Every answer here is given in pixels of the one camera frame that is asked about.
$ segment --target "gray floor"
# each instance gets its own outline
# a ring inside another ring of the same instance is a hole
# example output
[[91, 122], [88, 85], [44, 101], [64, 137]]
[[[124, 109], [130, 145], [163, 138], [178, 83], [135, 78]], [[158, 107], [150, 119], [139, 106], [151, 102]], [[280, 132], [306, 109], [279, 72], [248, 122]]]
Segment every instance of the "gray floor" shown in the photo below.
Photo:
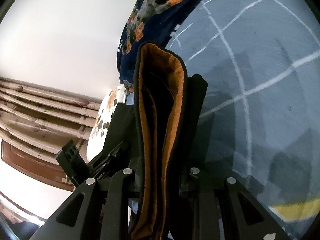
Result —
[[204, 0], [167, 46], [209, 84], [190, 161], [265, 206], [319, 197], [319, 38], [304, 0]]

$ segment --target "silver bolt head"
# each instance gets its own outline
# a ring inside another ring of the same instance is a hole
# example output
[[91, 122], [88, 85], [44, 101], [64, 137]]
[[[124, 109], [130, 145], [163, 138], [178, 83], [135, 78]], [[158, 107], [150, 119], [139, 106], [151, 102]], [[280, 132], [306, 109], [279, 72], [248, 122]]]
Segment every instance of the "silver bolt head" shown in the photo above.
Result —
[[130, 169], [130, 168], [125, 168], [122, 172], [123, 172], [124, 175], [129, 175], [129, 174], [132, 173], [132, 169]]
[[235, 178], [233, 178], [233, 177], [229, 177], [229, 178], [227, 178], [227, 182], [229, 184], [235, 184], [237, 182], [237, 180]]
[[92, 185], [95, 181], [96, 181], [95, 178], [87, 178], [87, 179], [85, 180], [85, 182], [86, 182], [87, 185]]
[[196, 168], [196, 167], [193, 167], [193, 168], [190, 169], [190, 172], [192, 174], [199, 174], [200, 170], [198, 168]]

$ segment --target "black plastic part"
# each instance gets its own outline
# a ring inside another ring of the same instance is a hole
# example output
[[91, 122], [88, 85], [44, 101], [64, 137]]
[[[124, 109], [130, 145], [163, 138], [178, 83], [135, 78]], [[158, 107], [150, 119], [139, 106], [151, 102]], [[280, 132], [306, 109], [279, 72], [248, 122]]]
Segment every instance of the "black plastic part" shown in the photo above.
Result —
[[212, 178], [199, 173], [199, 239], [220, 240], [218, 210]]
[[[136, 181], [139, 180], [139, 174], [136, 171], [139, 170], [138, 166], [140, 164], [140, 158], [135, 157], [132, 158], [129, 163], [129, 168], [131, 168], [134, 172], [134, 179], [130, 179], [126, 184], [126, 190], [129, 194], [129, 198], [139, 198], [140, 194], [140, 187], [137, 185]], [[100, 191], [108, 191], [110, 188], [112, 178], [105, 178], [98, 180], [99, 183], [99, 190]]]
[[96, 239], [102, 200], [96, 180], [83, 182], [30, 240]]
[[[188, 107], [184, 109], [183, 113], [183, 118], [187, 122], [183, 123], [174, 157], [168, 164], [168, 166], [174, 167], [168, 173], [168, 177], [170, 178], [168, 180], [168, 199], [171, 206], [169, 210], [168, 230], [176, 240], [191, 240], [192, 236], [192, 227], [188, 227], [188, 225], [192, 224], [192, 218], [189, 215], [191, 207], [188, 201], [185, 201], [181, 197], [187, 197], [190, 189], [194, 186], [191, 185], [191, 181], [188, 181], [186, 160], [193, 143], [207, 87], [207, 82], [199, 74], [187, 78], [187, 93], [184, 100], [186, 100]], [[180, 193], [188, 192], [186, 195], [179, 196], [179, 184], [183, 186], [180, 189]]]
[[238, 181], [230, 184], [225, 181], [229, 209], [228, 216], [223, 216], [223, 226], [228, 228], [226, 240], [261, 240], [266, 235], [275, 236], [275, 239], [289, 240], [280, 225], [272, 218], [265, 208], [248, 192]]
[[110, 153], [107, 155], [101, 151], [89, 164], [90, 176], [99, 179], [111, 177], [118, 169], [119, 160], [122, 159], [123, 154], [128, 150], [129, 145], [127, 142], [120, 142]]
[[195, 195], [193, 198], [193, 228], [192, 240], [200, 240], [199, 236], [199, 198]]
[[101, 240], [125, 240], [128, 238], [128, 195], [124, 180], [132, 176], [122, 170], [112, 176], [102, 221]]
[[118, 158], [118, 160], [115, 160], [115, 162], [110, 165], [112, 167], [110, 177], [115, 172], [127, 168], [132, 158], [140, 156], [133, 106], [134, 105], [126, 106], [122, 103], [117, 104], [112, 115], [103, 149], [99, 156], [89, 163], [90, 170], [92, 162], [95, 162], [95, 166], [99, 165], [119, 146], [121, 158]]
[[56, 160], [76, 187], [89, 177], [89, 168], [81, 158], [73, 140], [62, 147], [56, 155]]

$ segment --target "yellow tape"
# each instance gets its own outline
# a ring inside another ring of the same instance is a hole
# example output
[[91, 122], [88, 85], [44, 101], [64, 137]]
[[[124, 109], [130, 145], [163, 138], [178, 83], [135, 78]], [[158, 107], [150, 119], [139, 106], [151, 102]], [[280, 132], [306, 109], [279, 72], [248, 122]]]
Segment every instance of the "yellow tape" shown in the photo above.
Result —
[[270, 206], [270, 210], [283, 221], [304, 220], [315, 217], [320, 211], [320, 198], [304, 203]]

